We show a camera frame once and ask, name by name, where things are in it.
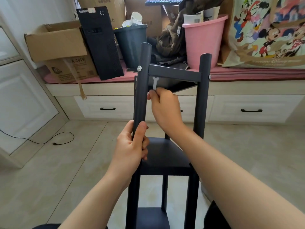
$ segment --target pink bucket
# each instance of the pink bucket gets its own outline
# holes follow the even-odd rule
[[[200,56],[205,53],[212,55],[211,68],[216,66],[227,18],[228,15],[219,15],[215,20],[182,25],[185,28],[186,55],[191,69],[199,69]]]

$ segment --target floor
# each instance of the floor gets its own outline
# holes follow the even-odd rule
[[[28,229],[61,223],[105,174],[116,137],[126,122],[69,121],[21,170],[0,171],[0,228]],[[163,137],[156,123],[146,135]],[[206,125],[205,140],[305,212],[305,128]],[[183,228],[186,177],[169,177],[167,214],[172,229]],[[162,177],[141,178],[139,206],[160,207]],[[196,228],[202,229],[209,202],[198,191]],[[127,190],[108,226],[124,228]]]

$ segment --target trash can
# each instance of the trash can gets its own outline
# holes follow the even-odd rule
[[[127,68],[139,66],[141,44],[147,42],[147,25],[129,26],[114,30]]]
[[[219,15],[217,19],[202,23],[183,24],[185,29],[186,56],[191,69],[199,69],[200,56],[212,55],[211,68],[216,66],[224,21],[228,15]]]

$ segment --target hand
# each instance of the hand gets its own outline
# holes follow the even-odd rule
[[[133,124],[133,120],[129,121],[117,137],[113,158],[107,171],[124,182],[124,189],[130,184],[141,159],[147,160],[148,154],[149,139],[145,136],[148,126],[145,122],[140,122],[132,140]]]
[[[178,96],[164,88],[150,90],[147,99],[152,101],[152,113],[158,125],[171,136],[183,125]]]

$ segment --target drawer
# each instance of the drawer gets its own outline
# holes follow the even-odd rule
[[[85,118],[133,119],[133,96],[74,96]]]
[[[9,37],[2,28],[0,28],[0,61],[18,56],[16,48],[13,46]]]
[[[181,116],[183,122],[194,122],[196,96],[178,96],[178,98],[180,102],[180,108],[182,109]],[[213,99],[214,96],[208,96],[206,122],[208,121],[212,110]],[[146,120],[155,121],[153,112],[151,110],[151,101],[147,101]]]
[[[210,121],[284,123],[301,95],[215,96]]]

